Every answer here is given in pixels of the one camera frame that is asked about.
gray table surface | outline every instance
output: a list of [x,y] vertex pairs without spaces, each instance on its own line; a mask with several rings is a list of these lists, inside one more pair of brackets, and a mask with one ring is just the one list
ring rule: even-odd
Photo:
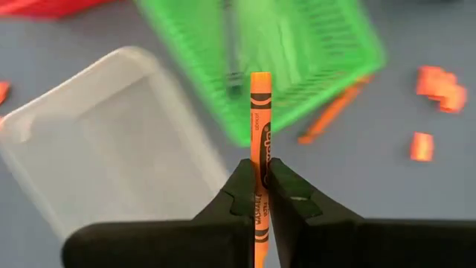
[[[476,218],[476,1],[366,0],[388,53],[388,65],[313,145],[295,140],[317,113],[273,137],[272,153],[335,200],[365,217]],[[182,78],[194,109],[233,170],[248,149],[227,140],[130,1],[61,22],[0,20],[0,79],[14,89],[6,114],[125,45],[165,57]],[[462,115],[438,112],[414,94],[420,65],[442,65],[469,90]],[[414,131],[434,135],[428,164],[411,162]],[[0,162],[2,267],[59,267],[59,243]],[[278,267],[271,247],[267,267]]]

red object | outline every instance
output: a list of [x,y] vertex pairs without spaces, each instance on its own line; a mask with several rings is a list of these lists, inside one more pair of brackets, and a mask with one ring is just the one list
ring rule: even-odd
[[0,0],[0,16],[58,19],[114,0]]
[[433,136],[427,133],[414,133],[410,158],[414,161],[431,162],[433,160]]
[[2,104],[7,99],[9,90],[10,90],[10,83],[5,81],[0,81],[0,104]]

crayon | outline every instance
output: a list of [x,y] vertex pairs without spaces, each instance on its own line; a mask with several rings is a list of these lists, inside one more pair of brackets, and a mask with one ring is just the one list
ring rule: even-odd
[[271,160],[271,73],[251,73],[251,162],[254,166],[254,267],[268,252],[268,166]]
[[324,132],[324,130],[337,118],[337,116],[349,105],[358,94],[360,94],[365,84],[369,83],[372,77],[363,77],[357,83],[345,89],[337,99],[332,102],[324,111],[322,116],[297,140],[300,144],[310,144],[314,139]]

blue-gray surface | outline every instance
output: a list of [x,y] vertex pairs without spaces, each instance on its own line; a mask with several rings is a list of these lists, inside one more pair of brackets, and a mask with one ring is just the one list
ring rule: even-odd
[[[327,133],[311,146],[297,134],[310,115],[278,133],[273,154],[332,198],[366,217],[475,219],[476,1],[367,0],[389,55],[380,72]],[[6,114],[125,45],[164,56],[164,46],[132,2],[108,4],[61,22],[0,21],[0,79],[14,85]],[[170,58],[170,68],[177,70]],[[438,112],[414,94],[417,68],[442,65],[469,90],[462,115]],[[183,84],[229,170],[248,150],[236,148]],[[434,161],[408,160],[414,131],[434,135]],[[0,162],[0,262],[5,268],[60,267],[60,245]],[[274,246],[267,267],[278,267]]]

crayon tip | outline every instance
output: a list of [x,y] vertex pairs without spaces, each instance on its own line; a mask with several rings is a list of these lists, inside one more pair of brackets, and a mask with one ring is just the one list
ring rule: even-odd
[[251,88],[253,93],[270,93],[271,72],[256,71],[251,73]]

